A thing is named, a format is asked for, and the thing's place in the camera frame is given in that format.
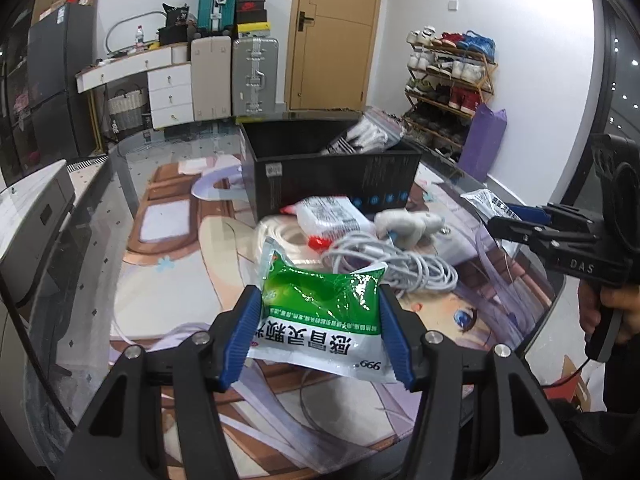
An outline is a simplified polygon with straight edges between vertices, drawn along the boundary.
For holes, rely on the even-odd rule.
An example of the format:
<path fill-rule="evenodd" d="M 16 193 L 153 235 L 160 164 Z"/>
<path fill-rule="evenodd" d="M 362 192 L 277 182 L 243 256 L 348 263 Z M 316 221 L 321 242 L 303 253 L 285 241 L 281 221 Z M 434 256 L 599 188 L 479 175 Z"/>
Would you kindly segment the person's right hand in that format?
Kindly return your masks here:
<path fill-rule="evenodd" d="M 600 292 L 586 282 L 578 287 L 579 323 L 586 335 L 591 335 L 601 322 L 598 304 L 623 313 L 616 341 L 622 344 L 640 333 L 640 294 L 638 285 L 621 288 L 602 287 Z"/>

